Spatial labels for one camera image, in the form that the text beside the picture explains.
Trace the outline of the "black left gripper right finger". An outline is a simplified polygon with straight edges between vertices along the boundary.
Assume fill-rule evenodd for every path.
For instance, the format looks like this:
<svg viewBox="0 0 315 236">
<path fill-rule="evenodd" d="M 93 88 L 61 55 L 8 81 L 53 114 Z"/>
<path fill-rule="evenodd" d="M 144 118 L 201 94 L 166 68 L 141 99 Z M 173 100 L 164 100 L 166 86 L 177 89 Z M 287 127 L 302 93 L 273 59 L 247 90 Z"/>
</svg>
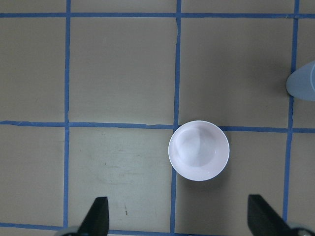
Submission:
<svg viewBox="0 0 315 236">
<path fill-rule="evenodd" d="M 295 235 L 295 230 L 258 194 L 248 196 L 248 227 L 253 236 Z"/>
</svg>

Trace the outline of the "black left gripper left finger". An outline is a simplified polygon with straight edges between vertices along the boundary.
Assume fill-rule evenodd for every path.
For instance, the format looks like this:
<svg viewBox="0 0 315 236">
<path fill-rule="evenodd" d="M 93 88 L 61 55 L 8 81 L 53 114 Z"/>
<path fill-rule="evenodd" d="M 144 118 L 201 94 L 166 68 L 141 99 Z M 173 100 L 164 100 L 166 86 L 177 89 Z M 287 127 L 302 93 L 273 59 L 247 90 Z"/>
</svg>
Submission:
<svg viewBox="0 0 315 236">
<path fill-rule="evenodd" d="M 97 197 L 75 236 L 106 236 L 109 232 L 109 205 L 107 197 Z"/>
</svg>

